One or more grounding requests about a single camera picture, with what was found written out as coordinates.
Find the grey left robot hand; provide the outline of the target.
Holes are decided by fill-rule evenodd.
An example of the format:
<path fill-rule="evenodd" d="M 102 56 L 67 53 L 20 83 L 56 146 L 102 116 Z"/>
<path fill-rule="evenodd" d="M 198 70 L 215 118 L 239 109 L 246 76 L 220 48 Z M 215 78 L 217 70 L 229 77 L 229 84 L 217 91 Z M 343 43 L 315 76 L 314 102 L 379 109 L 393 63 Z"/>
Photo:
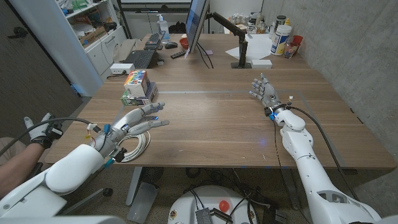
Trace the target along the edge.
<path fill-rule="evenodd" d="M 108 131 L 105 131 L 105 128 L 100 131 L 89 146 L 95 148 L 104 158 L 111 156 L 117 162 L 132 160 L 133 155 L 126 154 L 127 150 L 122 150 L 119 143 L 126 136 L 137 136 L 151 128 L 168 125 L 169 120 L 161 121 L 150 115 L 162 110 L 164 106 L 164 102 L 158 102 L 128 112 L 111 125 Z"/>

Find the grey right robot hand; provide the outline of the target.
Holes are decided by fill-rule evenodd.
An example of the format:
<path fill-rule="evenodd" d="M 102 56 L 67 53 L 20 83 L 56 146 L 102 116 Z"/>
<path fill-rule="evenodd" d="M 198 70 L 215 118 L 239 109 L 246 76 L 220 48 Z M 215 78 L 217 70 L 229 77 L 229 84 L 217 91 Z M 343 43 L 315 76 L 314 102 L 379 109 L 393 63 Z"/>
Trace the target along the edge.
<path fill-rule="evenodd" d="M 271 120 L 275 120 L 276 116 L 286 109 L 286 104 L 280 101 L 273 85 L 269 83 L 263 73 L 261 73 L 261 79 L 255 78 L 251 85 L 254 91 L 249 91 L 249 94 L 259 99 L 264 106 L 265 115 L 270 117 Z"/>

